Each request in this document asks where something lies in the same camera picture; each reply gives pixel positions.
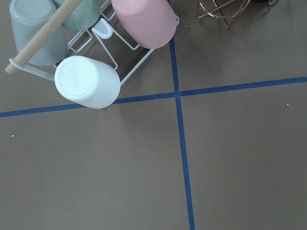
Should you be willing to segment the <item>white cup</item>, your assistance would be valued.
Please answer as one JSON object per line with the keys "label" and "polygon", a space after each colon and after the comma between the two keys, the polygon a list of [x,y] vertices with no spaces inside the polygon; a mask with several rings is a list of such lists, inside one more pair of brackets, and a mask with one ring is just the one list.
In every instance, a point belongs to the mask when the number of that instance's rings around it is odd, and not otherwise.
{"label": "white cup", "polygon": [[55,85],[66,99],[93,109],[108,107],[120,92],[120,78],[110,65],[83,56],[68,57],[58,65]]}

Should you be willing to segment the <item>pink cup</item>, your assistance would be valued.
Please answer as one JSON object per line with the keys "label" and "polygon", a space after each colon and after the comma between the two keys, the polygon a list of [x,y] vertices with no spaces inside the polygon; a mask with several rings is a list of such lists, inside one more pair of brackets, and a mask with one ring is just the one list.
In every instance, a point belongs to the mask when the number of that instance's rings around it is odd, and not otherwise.
{"label": "pink cup", "polygon": [[113,0],[111,4],[125,30],[144,48],[160,48],[175,34],[177,18],[166,0]]}

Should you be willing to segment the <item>green cup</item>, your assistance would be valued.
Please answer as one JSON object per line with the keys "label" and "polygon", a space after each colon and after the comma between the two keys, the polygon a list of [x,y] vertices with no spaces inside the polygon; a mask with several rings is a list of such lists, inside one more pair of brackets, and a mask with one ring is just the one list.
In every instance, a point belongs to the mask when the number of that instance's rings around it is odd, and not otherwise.
{"label": "green cup", "polygon": [[86,30],[100,17],[99,0],[82,0],[78,7],[66,18],[62,26],[69,30]]}

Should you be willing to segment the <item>grey cup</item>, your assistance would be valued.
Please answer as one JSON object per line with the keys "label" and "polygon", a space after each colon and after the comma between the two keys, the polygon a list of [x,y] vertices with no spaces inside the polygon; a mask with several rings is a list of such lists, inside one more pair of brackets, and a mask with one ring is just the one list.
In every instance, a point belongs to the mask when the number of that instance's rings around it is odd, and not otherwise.
{"label": "grey cup", "polygon": [[[18,52],[56,11],[57,8],[51,0],[11,1],[10,17]],[[65,34],[60,26],[28,62],[37,66],[51,66],[62,61],[67,51]]]}

